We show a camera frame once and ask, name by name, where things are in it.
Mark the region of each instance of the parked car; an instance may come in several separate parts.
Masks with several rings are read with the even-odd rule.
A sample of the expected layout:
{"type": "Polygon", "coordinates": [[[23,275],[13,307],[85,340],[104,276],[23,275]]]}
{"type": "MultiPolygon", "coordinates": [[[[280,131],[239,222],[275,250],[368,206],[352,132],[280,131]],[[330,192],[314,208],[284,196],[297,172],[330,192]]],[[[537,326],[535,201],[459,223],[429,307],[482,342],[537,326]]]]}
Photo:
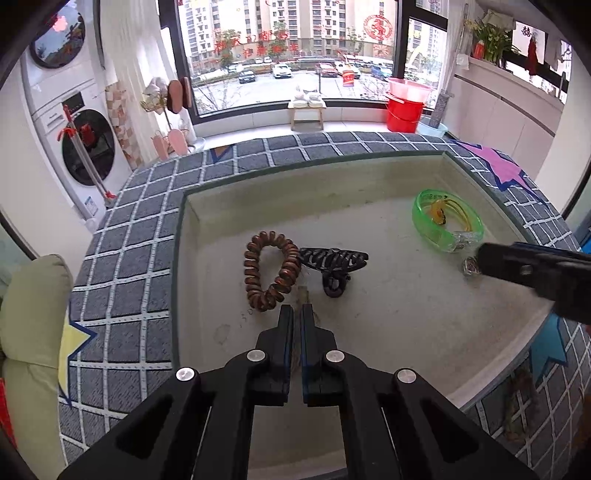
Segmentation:
{"type": "Polygon", "coordinates": [[[341,76],[345,70],[352,70],[353,75],[356,79],[361,78],[361,72],[359,71],[359,69],[355,65],[351,65],[350,63],[345,63],[344,61],[336,61],[335,68],[341,76]]]}
{"type": "Polygon", "coordinates": [[[374,65],[373,67],[371,67],[371,75],[372,77],[376,77],[377,79],[386,81],[387,78],[392,76],[392,69],[389,69],[388,67],[374,65]]]}
{"type": "Polygon", "coordinates": [[[339,75],[339,72],[330,63],[317,63],[316,74],[319,73],[321,77],[337,77],[339,75]]]}
{"type": "Polygon", "coordinates": [[[273,76],[276,79],[291,78],[291,68],[287,63],[278,63],[273,67],[273,76]]]}
{"type": "Polygon", "coordinates": [[[238,75],[239,83],[256,82],[256,75],[252,70],[242,70],[238,75]]]}

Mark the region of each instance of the white car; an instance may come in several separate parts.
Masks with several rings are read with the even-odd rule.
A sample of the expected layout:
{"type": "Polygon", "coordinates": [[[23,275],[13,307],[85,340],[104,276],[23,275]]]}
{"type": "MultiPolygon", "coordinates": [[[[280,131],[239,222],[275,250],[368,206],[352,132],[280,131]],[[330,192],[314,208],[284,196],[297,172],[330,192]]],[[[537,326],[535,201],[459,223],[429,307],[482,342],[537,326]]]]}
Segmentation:
{"type": "Polygon", "coordinates": [[[291,68],[287,63],[278,63],[273,67],[273,76],[276,79],[291,78],[291,68]]]}
{"type": "Polygon", "coordinates": [[[335,68],[341,76],[343,76],[343,72],[345,70],[351,70],[353,71],[353,75],[356,79],[361,78],[361,72],[359,71],[359,69],[355,65],[351,65],[350,63],[345,63],[344,61],[336,61],[335,68]]]}

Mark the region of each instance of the white tray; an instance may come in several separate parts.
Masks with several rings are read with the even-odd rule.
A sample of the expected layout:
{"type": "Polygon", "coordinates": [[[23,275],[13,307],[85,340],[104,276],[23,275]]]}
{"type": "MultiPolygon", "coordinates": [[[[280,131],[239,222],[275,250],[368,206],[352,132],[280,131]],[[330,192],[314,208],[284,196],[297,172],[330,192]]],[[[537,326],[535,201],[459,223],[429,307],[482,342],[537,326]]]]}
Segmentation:
{"type": "MultiPolygon", "coordinates": [[[[320,273],[303,268],[297,285],[307,286],[320,326],[369,367],[415,369],[458,407],[512,366],[549,310],[523,287],[465,278],[460,264],[468,252],[442,253],[419,236],[411,205],[429,188],[474,207],[485,241],[524,240],[445,154],[300,164],[208,187],[189,195],[182,219],[173,295],[182,366],[222,367],[277,324],[279,308],[253,312],[244,290],[243,253],[261,230],[284,233],[299,247],[367,252],[368,265],[352,274],[339,299],[324,294],[320,273]]],[[[264,286],[281,260],[279,250],[263,250],[264,286]]],[[[293,306],[295,290],[285,301],[293,306]]],[[[306,408],[299,375],[287,407],[257,407],[250,479],[303,478],[344,467],[338,410],[306,408]]]]}

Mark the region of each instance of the hanging clothes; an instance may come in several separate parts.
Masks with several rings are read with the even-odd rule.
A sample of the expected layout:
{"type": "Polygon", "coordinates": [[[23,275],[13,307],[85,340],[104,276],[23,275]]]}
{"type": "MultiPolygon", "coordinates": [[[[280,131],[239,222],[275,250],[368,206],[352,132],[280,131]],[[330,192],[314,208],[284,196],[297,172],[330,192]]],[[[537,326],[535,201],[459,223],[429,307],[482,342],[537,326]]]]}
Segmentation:
{"type": "Polygon", "coordinates": [[[530,38],[530,46],[527,48],[527,61],[525,62],[525,69],[531,76],[537,75],[538,72],[538,56],[535,49],[535,35],[532,35],[530,38]]]}

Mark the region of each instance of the parking lot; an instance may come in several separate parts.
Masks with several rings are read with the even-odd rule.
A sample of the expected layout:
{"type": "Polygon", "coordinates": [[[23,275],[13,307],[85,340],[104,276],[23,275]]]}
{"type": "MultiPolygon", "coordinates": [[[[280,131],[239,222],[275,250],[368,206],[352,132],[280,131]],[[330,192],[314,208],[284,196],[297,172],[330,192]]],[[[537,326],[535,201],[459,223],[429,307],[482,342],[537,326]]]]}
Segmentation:
{"type": "MultiPolygon", "coordinates": [[[[302,90],[317,90],[318,75],[311,71],[293,72],[292,78],[275,79],[270,73],[257,75],[256,81],[240,84],[238,79],[220,80],[206,86],[196,87],[195,99],[201,113],[213,112],[236,106],[290,100],[296,87],[302,90]]],[[[362,73],[353,87],[343,87],[341,77],[321,79],[320,90],[324,99],[372,99],[385,100],[388,83],[362,73]]]]}

